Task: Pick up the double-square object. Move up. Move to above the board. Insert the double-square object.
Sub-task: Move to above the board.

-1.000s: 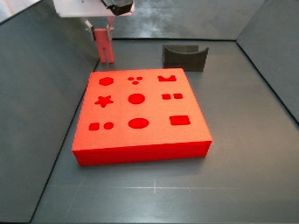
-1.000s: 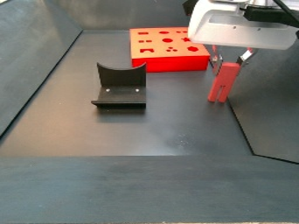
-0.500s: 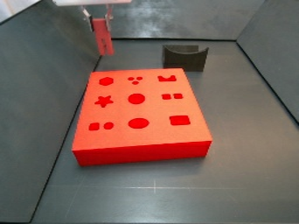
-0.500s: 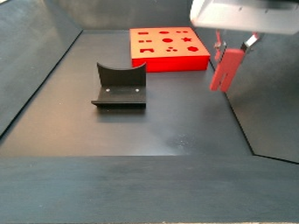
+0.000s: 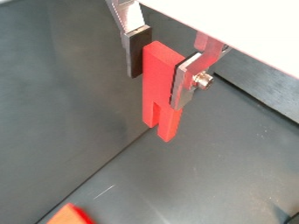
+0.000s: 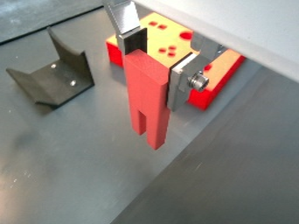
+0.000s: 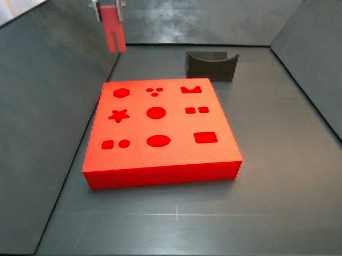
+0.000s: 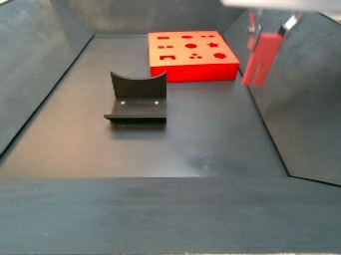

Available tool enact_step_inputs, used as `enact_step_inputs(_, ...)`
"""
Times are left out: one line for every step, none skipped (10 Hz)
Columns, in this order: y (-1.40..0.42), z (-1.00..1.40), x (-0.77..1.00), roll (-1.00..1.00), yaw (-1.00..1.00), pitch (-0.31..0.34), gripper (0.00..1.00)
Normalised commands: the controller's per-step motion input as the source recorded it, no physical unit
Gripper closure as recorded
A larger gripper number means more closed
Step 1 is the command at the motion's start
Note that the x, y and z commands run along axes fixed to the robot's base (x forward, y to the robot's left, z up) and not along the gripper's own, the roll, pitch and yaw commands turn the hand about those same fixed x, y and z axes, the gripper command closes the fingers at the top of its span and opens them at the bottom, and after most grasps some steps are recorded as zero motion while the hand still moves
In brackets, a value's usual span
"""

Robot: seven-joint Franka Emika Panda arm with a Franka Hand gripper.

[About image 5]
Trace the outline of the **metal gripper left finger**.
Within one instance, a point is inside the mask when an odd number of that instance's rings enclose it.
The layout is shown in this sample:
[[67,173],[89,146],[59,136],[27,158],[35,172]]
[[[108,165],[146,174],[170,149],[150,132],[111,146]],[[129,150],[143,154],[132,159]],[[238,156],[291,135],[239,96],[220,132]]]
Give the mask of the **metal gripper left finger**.
[[120,30],[127,74],[135,78],[143,73],[143,48],[152,42],[152,28],[146,24],[140,3],[136,0],[105,1]]

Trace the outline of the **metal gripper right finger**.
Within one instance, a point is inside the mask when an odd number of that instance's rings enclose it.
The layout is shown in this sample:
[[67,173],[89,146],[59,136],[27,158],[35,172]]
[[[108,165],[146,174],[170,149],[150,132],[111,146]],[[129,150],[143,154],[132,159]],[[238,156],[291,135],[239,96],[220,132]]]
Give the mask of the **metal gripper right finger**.
[[207,70],[231,50],[230,46],[200,31],[196,32],[194,47],[196,52],[175,66],[170,98],[175,110],[191,101],[196,88],[210,88],[214,78]]

